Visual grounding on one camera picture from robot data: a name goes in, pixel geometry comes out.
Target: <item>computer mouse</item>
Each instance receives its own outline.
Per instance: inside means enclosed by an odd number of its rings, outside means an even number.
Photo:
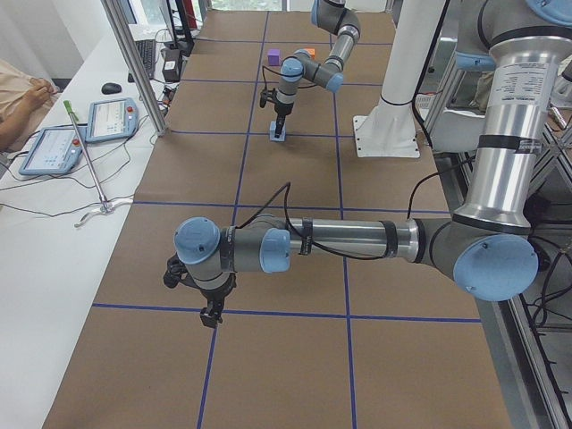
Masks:
[[[119,83],[107,82],[101,87],[102,94],[117,94],[118,92],[122,92],[122,86]]]

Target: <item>keyboard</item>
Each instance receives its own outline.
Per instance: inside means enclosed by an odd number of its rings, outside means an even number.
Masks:
[[[155,78],[155,41],[150,38],[146,40],[135,40],[135,46],[139,51],[143,65],[145,66],[145,72],[150,79]],[[129,73],[127,81],[133,82],[133,76]]]

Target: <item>purple cube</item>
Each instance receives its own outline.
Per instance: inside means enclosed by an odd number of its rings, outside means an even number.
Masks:
[[[280,65],[280,49],[268,49],[268,65]]]

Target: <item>power adapter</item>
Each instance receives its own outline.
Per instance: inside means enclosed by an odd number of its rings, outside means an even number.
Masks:
[[[163,77],[165,82],[181,80],[182,52],[179,49],[164,51]]]

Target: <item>brown paper mat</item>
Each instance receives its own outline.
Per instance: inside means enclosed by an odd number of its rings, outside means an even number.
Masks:
[[[308,13],[209,13],[45,428],[509,427],[474,301],[428,267],[292,256],[239,273],[215,333],[197,291],[162,284],[180,222],[240,223],[285,181],[292,216],[405,218],[434,161],[357,157],[352,118],[379,100],[394,33],[359,18],[347,85],[300,90],[277,144],[257,66],[271,47],[324,58],[328,34]],[[414,208],[447,215],[438,179]]]

